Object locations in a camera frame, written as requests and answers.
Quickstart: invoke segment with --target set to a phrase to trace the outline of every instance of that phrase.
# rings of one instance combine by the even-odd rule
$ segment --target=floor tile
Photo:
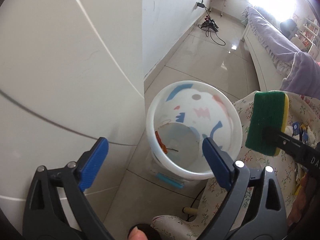
[[[224,24],[223,26],[220,25],[221,27],[218,29],[218,32],[211,32],[211,37],[209,37],[208,41],[209,42],[217,42],[219,44],[223,44],[223,41],[229,42],[231,44],[238,44],[240,41],[240,37],[237,36],[237,33],[233,27],[233,25],[226,25]]]
[[[23,199],[8,199],[0,196],[0,207],[9,222],[22,234],[22,220],[26,201]]]
[[[241,48],[242,58],[249,63],[253,64],[252,57],[250,55],[250,51],[248,49],[247,44],[244,41],[240,41],[239,46]]]
[[[237,37],[241,39],[245,26],[241,22],[234,22],[233,27],[235,28]]]
[[[155,80],[152,82],[152,84],[149,86],[148,90],[144,94],[145,98],[145,107],[146,112],[149,109],[149,106],[153,100],[153,98],[166,86],[183,80],[193,80],[193,81],[200,81],[203,82],[200,79],[197,79],[193,76],[190,76],[188,74],[185,74],[181,71],[172,69],[170,67],[164,66],[162,71],[158,74],[158,76],[155,78]],[[222,92],[231,102],[238,101],[239,98],[230,95],[229,93],[219,89],[220,92]]]
[[[259,81],[254,65],[244,60],[244,68],[247,76],[248,94],[253,91],[260,91]]]
[[[109,151],[86,194],[119,186],[131,158],[134,146],[109,144]]]
[[[211,11],[210,12],[210,18],[214,19],[214,21],[216,22],[216,24],[219,26],[219,24],[221,26],[223,26],[224,24],[228,24],[228,25],[232,25],[233,20],[231,20],[231,18],[229,18],[228,16],[220,16],[220,12],[218,11]]]
[[[203,80],[237,98],[247,96],[242,58],[228,53],[216,44],[189,35],[167,66]]]
[[[104,222],[104,219],[108,213],[108,210],[112,204],[113,198],[116,195],[118,187],[113,187],[110,189],[102,190],[100,192],[86,194],[86,198],[92,207],[93,211],[96,213],[97,217]],[[61,205],[69,222],[69,225],[72,228],[80,229],[73,212],[70,208],[67,198],[61,198]]]
[[[159,187],[127,171],[104,226],[115,239],[125,240],[133,225],[150,223],[155,216],[174,215],[186,219],[182,208],[190,206],[192,202],[192,198]]]
[[[199,26],[194,27],[193,30],[190,32],[189,35],[195,36],[195,37],[200,38],[200,39],[202,39],[202,40],[204,40],[204,41],[207,41],[208,38],[210,38],[210,36],[209,36],[209,37],[206,36],[206,31],[201,30],[201,29],[199,28]]]
[[[154,174],[152,174],[148,170],[148,166],[150,165],[150,160],[152,160],[152,157],[149,155],[151,151],[151,148],[148,143],[148,138],[146,135],[146,131],[144,131],[140,142],[133,154],[133,157],[131,159],[131,162],[128,166],[128,170],[139,175],[140,177],[143,177],[144,179],[147,179],[150,182],[153,182],[161,187],[164,187],[168,190],[177,192],[179,194],[182,194],[184,196],[188,196],[191,198],[196,198],[196,196],[199,194],[199,192],[205,187],[207,184],[207,180],[202,181],[194,181],[185,187],[183,189],[178,189],[176,187],[173,187],[162,180],[159,180],[157,177],[155,177]]]
[[[224,49],[226,49],[228,51],[228,53],[233,53],[236,54],[238,57],[243,57],[242,56],[242,52],[241,52],[241,48],[240,48],[240,40],[239,41],[235,41],[233,43],[231,43],[230,41],[226,41],[226,45],[223,46]]]

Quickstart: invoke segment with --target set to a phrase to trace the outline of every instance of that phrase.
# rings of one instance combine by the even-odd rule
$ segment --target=green sponge
[[[262,130],[272,127],[284,132],[289,111],[289,98],[282,91],[257,92],[245,146],[268,156],[277,156],[280,149],[265,143]]]

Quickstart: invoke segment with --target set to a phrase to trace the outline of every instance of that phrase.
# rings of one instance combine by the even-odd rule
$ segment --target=finger
[[[299,210],[302,210],[304,208],[304,206],[306,205],[306,201],[306,193],[300,190],[296,199],[297,207]]]
[[[291,212],[287,218],[287,224],[290,226],[292,225],[292,223],[295,223],[297,221],[297,219],[299,219],[300,215],[299,215],[300,211],[298,210],[297,205],[293,205]]]
[[[298,210],[293,217],[293,222],[298,223],[301,219],[301,210]]]
[[[305,187],[307,185],[307,182],[308,182],[308,176],[307,175],[304,175],[303,178],[301,179],[300,181],[300,185],[301,187]]]
[[[145,235],[144,232],[142,232],[137,227],[135,227],[130,232],[128,240],[148,240],[148,238],[147,238],[147,236]]]

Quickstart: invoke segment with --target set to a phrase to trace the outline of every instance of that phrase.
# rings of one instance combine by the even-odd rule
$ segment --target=white bed frame
[[[249,48],[257,72],[260,90],[262,92],[279,90],[282,80],[286,76],[276,72],[268,52],[253,34],[249,24],[247,24],[241,40],[245,41]]]

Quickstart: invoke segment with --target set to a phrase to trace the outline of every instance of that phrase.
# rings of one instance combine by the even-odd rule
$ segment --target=bookshelf
[[[307,52],[315,59],[319,54],[320,47],[320,27],[316,20],[311,21],[305,19],[302,27],[298,31],[296,37],[303,43],[304,49],[302,51]]]

